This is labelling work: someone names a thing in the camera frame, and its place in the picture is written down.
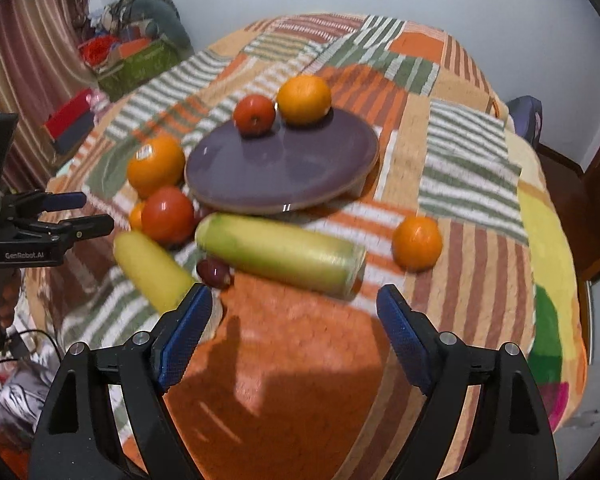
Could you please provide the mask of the blue backpack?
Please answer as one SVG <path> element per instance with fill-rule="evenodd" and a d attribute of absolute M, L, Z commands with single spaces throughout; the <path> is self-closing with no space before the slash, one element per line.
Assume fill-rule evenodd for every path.
<path fill-rule="evenodd" d="M 540 145 L 543 125 L 542 102 L 534 96 L 518 96 L 506 103 L 513 119 L 515 133 L 526 140 L 535 150 Z"/>

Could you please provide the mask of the grey plush toy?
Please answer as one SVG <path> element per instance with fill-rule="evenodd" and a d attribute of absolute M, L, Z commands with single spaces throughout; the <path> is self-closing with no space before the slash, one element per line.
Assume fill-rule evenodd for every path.
<path fill-rule="evenodd" d="M 137 25 L 144 37 L 161 39 L 180 52 L 193 50 L 178 14 L 163 0 L 134 0 L 123 17 L 129 24 Z"/>

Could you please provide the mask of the dark red grape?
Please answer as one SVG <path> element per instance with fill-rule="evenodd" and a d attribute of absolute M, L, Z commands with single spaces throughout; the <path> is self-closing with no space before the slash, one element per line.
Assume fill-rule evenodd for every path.
<path fill-rule="evenodd" d="M 233 285 L 233 272 L 230 266 L 219 259 L 211 257 L 201 259 L 196 265 L 196 272 L 201 281 L 209 287 L 223 290 Z"/>

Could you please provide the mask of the yellow corn cob short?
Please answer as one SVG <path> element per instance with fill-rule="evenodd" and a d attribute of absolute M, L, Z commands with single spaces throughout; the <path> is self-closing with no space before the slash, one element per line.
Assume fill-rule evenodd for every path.
<path fill-rule="evenodd" d="M 175 310 L 189 289 L 200 285 L 170 252 L 140 231 L 118 233 L 112 253 L 123 274 L 159 314 Z"/>

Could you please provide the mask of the large plain orange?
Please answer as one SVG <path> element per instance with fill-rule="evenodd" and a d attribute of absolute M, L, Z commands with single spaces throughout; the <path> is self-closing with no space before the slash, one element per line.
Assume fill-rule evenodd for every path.
<path fill-rule="evenodd" d="M 313 125 L 332 108 L 332 90 L 325 79 L 301 74 L 288 79 L 278 90 L 276 104 L 280 116 L 294 126 Z"/>

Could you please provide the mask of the striped patchwork bed cover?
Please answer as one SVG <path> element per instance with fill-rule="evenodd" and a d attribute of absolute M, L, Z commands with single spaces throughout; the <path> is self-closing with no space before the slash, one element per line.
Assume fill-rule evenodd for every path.
<path fill-rule="evenodd" d="M 552 428 L 583 398 L 576 272 L 538 156 L 443 30 L 250 24 L 117 103 L 50 188 L 116 224 L 26 274 L 63 344 L 122 344 L 228 278 L 166 395 L 210 479 L 388 472 L 424 396 L 379 323 L 385 284 L 468 344 L 521 348 Z"/>

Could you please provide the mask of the red box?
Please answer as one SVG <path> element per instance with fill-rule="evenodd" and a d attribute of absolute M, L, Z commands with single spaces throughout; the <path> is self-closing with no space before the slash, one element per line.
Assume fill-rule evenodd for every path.
<path fill-rule="evenodd" d="M 57 140 L 80 117 L 91 110 L 92 94 L 93 89 L 87 87 L 48 116 L 44 122 L 44 129 L 53 140 Z"/>

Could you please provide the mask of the red tomato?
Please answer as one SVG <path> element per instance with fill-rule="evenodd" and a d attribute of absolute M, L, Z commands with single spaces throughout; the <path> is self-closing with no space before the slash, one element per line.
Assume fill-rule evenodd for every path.
<path fill-rule="evenodd" d="M 270 132 L 276 118 L 274 102 L 262 94 L 248 94 L 234 108 L 233 122 L 245 138 Z"/>
<path fill-rule="evenodd" d="M 193 203 L 179 188 L 164 186 L 146 200 L 142 211 L 142 229 L 158 244 L 181 245 L 192 236 L 195 226 Z"/>

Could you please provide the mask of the small mandarin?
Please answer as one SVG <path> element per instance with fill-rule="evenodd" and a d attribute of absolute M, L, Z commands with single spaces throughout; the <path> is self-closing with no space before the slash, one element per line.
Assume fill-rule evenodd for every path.
<path fill-rule="evenodd" d="M 391 251 L 398 266 L 410 273 L 431 269 L 443 248 L 438 222 L 424 216 L 407 216 L 394 229 Z"/>
<path fill-rule="evenodd" d="M 128 220 L 131 230 L 140 231 L 143 229 L 142 213 L 144 206 L 144 202 L 137 202 L 129 213 Z"/>

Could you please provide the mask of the purple ceramic plate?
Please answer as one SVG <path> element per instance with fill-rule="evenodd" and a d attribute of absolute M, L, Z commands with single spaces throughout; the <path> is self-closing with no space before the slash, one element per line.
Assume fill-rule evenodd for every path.
<path fill-rule="evenodd" d="M 379 132 L 334 108 L 316 125 L 245 139 L 232 122 L 192 149 L 185 166 L 190 194 L 212 209 L 281 214 L 325 203 L 362 184 L 379 158 Z"/>

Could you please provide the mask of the green husked corn cob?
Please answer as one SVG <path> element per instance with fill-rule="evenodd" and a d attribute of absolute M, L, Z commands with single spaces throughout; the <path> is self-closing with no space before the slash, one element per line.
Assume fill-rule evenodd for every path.
<path fill-rule="evenodd" d="M 238 214 L 209 214 L 198 224 L 196 244 L 232 268 L 334 297 L 352 294 L 366 249 L 286 222 Z"/>

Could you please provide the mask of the large orange with sticker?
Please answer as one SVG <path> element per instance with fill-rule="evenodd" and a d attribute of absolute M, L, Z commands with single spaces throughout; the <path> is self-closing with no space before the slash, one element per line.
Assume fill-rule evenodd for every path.
<path fill-rule="evenodd" d="M 126 166 L 126 177 L 141 200 L 159 188 L 181 182 L 185 154 L 173 136 L 156 136 L 142 144 Z"/>

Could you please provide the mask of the green storage box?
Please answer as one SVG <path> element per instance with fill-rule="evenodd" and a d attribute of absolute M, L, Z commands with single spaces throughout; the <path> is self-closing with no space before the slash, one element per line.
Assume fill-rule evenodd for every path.
<path fill-rule="evenodd" d="M 98 88 L 117 101 L 179 62 L 178 51 L 157 40 L 100 74 Z"/>

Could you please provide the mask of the striped pink curtain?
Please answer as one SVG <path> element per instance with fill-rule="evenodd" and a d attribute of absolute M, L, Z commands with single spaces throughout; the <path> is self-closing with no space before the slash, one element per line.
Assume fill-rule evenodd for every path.
<path fill-rule="evenodd" d="M 3 181 L 42 188 L 62 159 L 44 122 L 94 84 L 79 55 L 88 0 L 0 0 L 0 113 L 19 116 Z"/>

